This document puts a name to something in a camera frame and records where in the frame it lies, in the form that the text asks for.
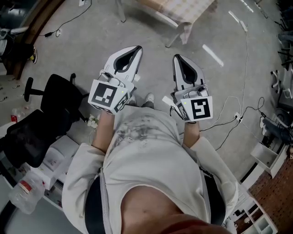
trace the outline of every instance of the white cabinet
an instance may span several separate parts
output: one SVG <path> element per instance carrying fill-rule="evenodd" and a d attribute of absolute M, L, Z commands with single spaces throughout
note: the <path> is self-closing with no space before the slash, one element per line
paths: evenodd
<path fill-rule="evenodd" d="M 286 159 L 287 149 L 287 146 L 283 146 L 280 153 L 276 154 L 263 144 L 258 143 L 250 154 L 254 157 L 258 165 L 274 178 Z"/>
<path fill-rule="evenodd" d="M 239 185 L 238 202 L 229 217 L 237 225 L 237 234 L 276 234 L 278 232 L 270 217 L 242 185 Z"/>

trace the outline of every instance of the gray floor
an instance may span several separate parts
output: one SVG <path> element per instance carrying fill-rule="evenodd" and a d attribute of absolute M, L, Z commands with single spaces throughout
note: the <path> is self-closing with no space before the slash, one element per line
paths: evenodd
<path fill-rule="evenodd" d="M 278 20 L 279 15 L 273 2 L 264 0 L 262 6 L 271 19 Z M 138 72 L 141 79 L 135 82 L 138 100 L 142 102 L 142 98 L 152 92 L 156 96 L 156 108 L 168 112 L 169 106 L 162 102 L 162 98 L 170 97 L 169 94 L 174 88 L 172 57 L 179 53 L 189 57 L 203 69 L 209 94 L 213 97 L 214 118 L 200 122 L 201 128 L 205 129 L 218 118 L 228 95 L 238 97 L 242 104 L 246 42 L 242 27 L 228 14 L 228 11 L 232 11 L 248 25 L 249 57 L 244 108 L 256 108 L 259 98 L 263 96 L 266 101 L 262 111 L 271 116 L 274 101 L 271 96 L 273 92 L 270 71 L 280 69 L 280 59 L 277 55 L 279 43 L 276 37 L 279 28 L 261 14 L 253 0 L 247 0 L 247 3 L 254 10 L 253 13 L 240 0 L 219 1 L 195 22 L 188 44 L 182 45 L 181 41 L 177 40 L 171 48 L 165 48 L 164 43 L 171 35 L 172 28 L 134 9 L 130 0 L 124 5 L 127 18 L 125 23 L 120 22 L 113 1 L 92 0 L 91 8 L 84 15 L 62 26 L 58 38 L 54 35 L 38 38 L 35 43 L 38 62 L 27 63 L 22 73 L 22 81 L 25 83 L 28 77 L 33 77 L 33 88 L 44 89 L 51 74 L 69 78 L 74 72 L 77 75 L 76 84 L 89 91 L 92 80 L 98 77 L 109 55 L 127 46 L 141 45 L 144 50 Z M 63 22 L 84 11 L 87 6 L 78 7 L 78 0 L 66 0 L 49 20 L 42 34 L 56 30 Z M 221 58 L 223 67 L 203 50 L 203 44 Z M 36 106 L 39 102 L 39 97 L 33 98 Z M 81 109 L 85 115 L 96 113 L 86 101 Z M 239 112 L 239 104 L 236 99 L 229 98 L 218 123 L 232 120 L 235 112 Z M 173 116 L 178 122 L 179 132 L 182 132 L 182 121 L 176 113 Z M 243 120 L 247 127 L 239 124 L 218 150 L 238 179 L 242 178 L 254 163 L 250 152 L 258 139 L 262 140 L 259 119 L 257 111 L 247 110 Z M 205 131 L 203 135 L 218 148 L 235 125 L 233 122 L 215 127 Z M 91 130 L 92 128 L 80 121 L 72 125 L 68 134 L 79 143 L 88 142 Z"/>

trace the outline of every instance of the white cable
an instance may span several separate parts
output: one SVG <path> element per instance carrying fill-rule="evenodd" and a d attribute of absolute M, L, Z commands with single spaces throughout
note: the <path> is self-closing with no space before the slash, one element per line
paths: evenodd
<path fill-rule="evenodd" d="M 246 76 L 247 76 L 247 62 L 248 62 L 248 44 L 247 44 L 247 32 L 245 32 L 245 40 L 246 40 L 246 63 L 245 63 L 245 77 L 244 77 L 244 88 L 243 88 L 243 95 L 242 95 L 242 106 L 240 108 L 240 116 L 243 115 L 243 103 L 244 103 L 244 92 L 246 86 Z"/>
<path fill-rule="evenodd" d="M 254 134 L 253 134 L 253 132 L 243 123 L 243 125 L 248 129 L 248 131 L 250 131 L 250 133 L 259 141 L 259 139 L 257 138 L 257 136 L 255 136 Z"/>
<path fill-rule="evenodd" d="M 92 130 L 92 131 L 90 132 L 90 134 L 88 135 L 88 144 L 89 144 L 89 145 L 92 145 L 92 142 L 90 142 L 90 137 L 91 137 L 91 134 L 92 134 L 93 132 L 95 132 L 95 131 L 96 131 L 96 129 Z"/>
<path fill-rule="evenodd" d="M 100 75 L 103 73 L 107 73 L 106 70 L 104 70 L 104 69 L 100 70 Z"/>
<path fill-rule="evenodd" d="M 222 112 L 223 112 L 223 110 L 224 110 L 224 107 L 225 107 L 225 105 L 226 105 L 226 102 L 227 102 L 227 100 L 228 100 L 228 98 L 230 98 L 230 97 L 233 97 L 233 98 L 236 98 L 237 99 L 237 101 L 238 101 L 238 104 L 239 104 L 239 108 L 240 108 L 240 112 L 241 112 L 241 105 L 240 105 L 240 102 L 239 102 L 239 99 L 237 98 L 237 97 L 234 97 L 234 96 L 228 96 L 227 97 L 227 99 L 225 100 L 225 103 L 224 103 L 224 105 L 223 105 L 223 108 L 222 108 L 222 110 L 221 110 L 221 113 L 220 113 L 220 115 L 219 115 L 219 118 L 210 126 L 210 127 L 208 127 L 208 128 L 211 128 L 212 126 L 214 126 L 214 124 L 220 119 L 220 117 L 221 117 L 221 114 L 222 114 Z"/>

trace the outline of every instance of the sneaker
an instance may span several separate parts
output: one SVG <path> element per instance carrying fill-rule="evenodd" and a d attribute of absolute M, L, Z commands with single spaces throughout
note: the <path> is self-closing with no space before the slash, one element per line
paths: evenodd
<path fill-rule="evenodd" d="M 36 64 L 38 56 L 37 56 L 37 50 L 35 47 L 33 47 L 33 55 L 30 57 L 30 59 L 32 60 L 34 64 Z"/>
<path fill-rule="evenodd" d="M 154 96 L 152 93 L 149 93 L 149 94 L 146 96 L 145 103 L 148 102 L 148 101 L 150 101 L 150 102 L 152 102 L 152 103 L 155 102 L 155 96 Z"/>
<path fill-rule="evenodd" d="M 136 97 L 134 95 L 131 96 L 131 98 L 127 101 L 126 104 L 129 104 L 130 102 L 135 102 L 136 104 Z"/>
<path fill-rule="evenodd" d="M 280 38 L 279 38 L 279 35 L 280 35 L 280 34 L 277 34 L 278 41 L 279 41 L 279 43 L 280 43 L 281 45 L 283 45 L 282 41 L 281 41 Z"/>

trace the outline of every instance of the office chair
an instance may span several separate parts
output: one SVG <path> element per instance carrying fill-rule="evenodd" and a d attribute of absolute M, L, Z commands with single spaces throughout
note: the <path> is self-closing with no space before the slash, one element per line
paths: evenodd
<path fill-rule="evenodd" d="M 85 118 L 78 110 L 83 98 L 89 94 L 82 95 L 81 92 L 73 84 L 73 80 L 76 75 L 71 74 L 70 81 L 63 77 L 52 74 L 46 84 L 45 90 L 32 89 L 33 78 L 30 77 L 27 80 L 24 99 L 29 101 L 30 95 L 43 96 L 41 102 L 41 110 L 43 112 L 54 112 L 57 109 L 66 109 L 71 117 L 72 122 L 78 121 L 80 118 L 87 122 Z"/>
<path fill-rule="evenodd" d="M 265 125 L 265 129 L 277 138 L 281 139 L 286 145 L 292 144 L 293 117 L 281 108 L 277 108 L 275 110 L 275 115 L 277 117 L 277 123 L 272 122 L 267 118 L 262 120 Z"/>
<path fill-rule="evenodd" d="M 281 58 L 282 60 L 282 67 L 284 67 L 287 71 L 289 70 L 290 64 L 293 63 L 293 55 L 290 54 L 290 49 L 281 49 L 282 51 L 278 51 L 278 54 L 284 55 L 284 59 Z"/>
<path fill-rule="evenodd" d="M 30 95 L 42 95 L 42 111 L 35 110 L 10 126 L 6 136 L 1 139 L 0 149 L 14 167 L 19 168 L 25 162 L 32 167 L 39 167 L 58 136 L 65 135 L 72 123 L 80 118 L 87 120 L 78 108 L 88 94 L 82 95 L 73 85 L 75 77 L 72 74 L 68 81 L 53 74 L 44 91 L 32 89 L 33 78 L 28 79 L 24 98 L 29 101 Z"/>

